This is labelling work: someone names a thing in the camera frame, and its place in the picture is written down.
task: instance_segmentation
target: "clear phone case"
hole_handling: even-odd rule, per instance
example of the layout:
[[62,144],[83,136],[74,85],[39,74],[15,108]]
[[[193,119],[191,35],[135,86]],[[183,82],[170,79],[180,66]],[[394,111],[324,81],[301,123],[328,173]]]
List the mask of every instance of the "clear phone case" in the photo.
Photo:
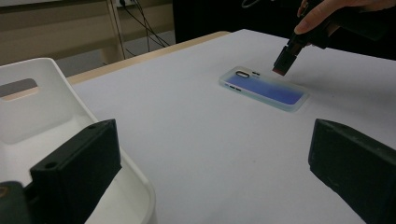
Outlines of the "clear phone case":
[[219,84],[227,89],[289,112],[300,108],[308,97],[307,91],[300,86],[265,77],[241,66],[237,66],[221,76]]

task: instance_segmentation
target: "wall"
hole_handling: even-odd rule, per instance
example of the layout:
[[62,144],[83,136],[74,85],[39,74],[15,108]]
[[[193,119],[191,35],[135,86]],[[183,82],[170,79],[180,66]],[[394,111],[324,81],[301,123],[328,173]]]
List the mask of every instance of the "wall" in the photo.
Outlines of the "wall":
[[[140,0],[157,32],[173,30],[172,0]],[[146,35],[145,29],[113,0],[68,0],[0,7],[0,65],[36,57],[60,59],[104,49],[122,60],[121,41]],[[130,7],[141,19],[138,11]]]

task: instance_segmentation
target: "human hand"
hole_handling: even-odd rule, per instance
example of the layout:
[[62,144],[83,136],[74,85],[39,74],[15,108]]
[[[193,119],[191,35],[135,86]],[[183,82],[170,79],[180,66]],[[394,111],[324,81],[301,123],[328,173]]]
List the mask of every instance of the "human hand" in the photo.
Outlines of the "human hand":
[[[300,17],[304,11],[306,2],[307,0],[302,1],[301,6],[297,11],[298,17]],[[304,16],[300,23],[294,28],[294,33],[301,35],[311,31],[332,15],[334,11],[342,7],[359,7],[361,11],[378,11],[395,6],[396,0],[323,0]],[[337,28],[338,26],[331,25],[328,29],[329,35]]]

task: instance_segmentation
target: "finger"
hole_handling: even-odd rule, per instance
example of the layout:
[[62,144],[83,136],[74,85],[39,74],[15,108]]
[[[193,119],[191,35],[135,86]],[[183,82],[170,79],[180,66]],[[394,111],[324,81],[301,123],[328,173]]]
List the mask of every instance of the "finger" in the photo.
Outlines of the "finger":
[[307,2],[307,0],[303,0],[303,1],[301,2],[301,5],[300,5],[300,7],[299,7],[298,10],[297,10],[297,17],[300,17],[301,14],[303,13],[303,11],[305,10],[306,2]]
[[300,35],[311,31],[342,6],[343,1],[325,0],[321,2],[300,21],[294,28],[294,33]]

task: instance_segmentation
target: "cable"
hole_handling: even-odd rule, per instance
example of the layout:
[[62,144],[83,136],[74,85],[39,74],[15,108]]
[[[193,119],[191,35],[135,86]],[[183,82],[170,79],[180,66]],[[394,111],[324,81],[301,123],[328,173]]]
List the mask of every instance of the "cable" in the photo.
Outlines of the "cable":
[[[149,25],[149,22],[148,22],[148,20],[146,19],[146,16],[144,15],[143,9],[142,9],[142,7],[140,6],[139,2],[136,1],[136,0],[134,0],[134,1],[135,1],[135,3],[136,3],[136,5],[137,5],[137,7],[138,7],[138,9],[139,9],[139,11],[140,11],[140,13],[142,14],[142,16],[143,16],[143,18],[144,18],[145,24],[143,24],[143,22],[141,22],[136,16],[134,16],[134,15],[128,10],[128,8],[127,8],[126,5],[125,5],[125,1],[124,1],[124,0],[120,0],[120,4],[121,4],[122,7],[125,9],[125,11],[126,11],[132,18],[134,18],[134,20],[136,20],[137,22],[139,22],[139,24],[142,25],[142,26],[146,29],[146,34],[147,34],[148,38],[150,38],[153,42],[155,42],[156,44],[158,44],[159,46],[162,46],[162,47],[164,47],[164,48],[166,47],[165,44],[166,44],[167,46],[170,46],[170,44],[168,44],[165,40],[163,40],[163,39],[160,38],[157,34],[155,34],[155,32],[152,30],[151,26]],[[155,37],[157,37],[157,40],[158,40],[159,42],[156,41],[155,39],[153,39],[153,38],[148,34],[148,32],[152,33]]]
[[250,3],[249,5],[246,5],[247,1],[248,1],[248,0],[243,0],[243,1],[242,1],[242,4],[241,4],[241,7],[242,7],[242,8],[253,7],[253,6],[256,5],[257,3],[259,3],[261,0],[255,0],[255,1],[253,1],[252,3]]
[[150,24],[149,24],[149,21],[146,19],[145,13],[143,12],[143,8],[141,7],[139,1],[138,1],[138,0],[134,0],[134,1],[136,2],[137,7],[139,8],[139,11],[140,11],[140,13],[142,14],[142,17],[143,17],[143,19],[144,19],[144,21],[145,21],[145,24],[147,23],[148,28],[149,28],[150,31],[155,35],[155,37],[157,37],[157,40],[160,41],[162,44],[163,44],[163,42],[164,42],[167,46],[170,46],[164,39],[160,38],[159,36],[157,36],[157,35],[154,33],[154,31],[152,30],[152,28],[151,28],[151,26],[150,26]]
[[130,50],[126,49],[126,51],[128,51],[128,53],[130,53],[132,56],[137,56],[134,53],[132,53]]

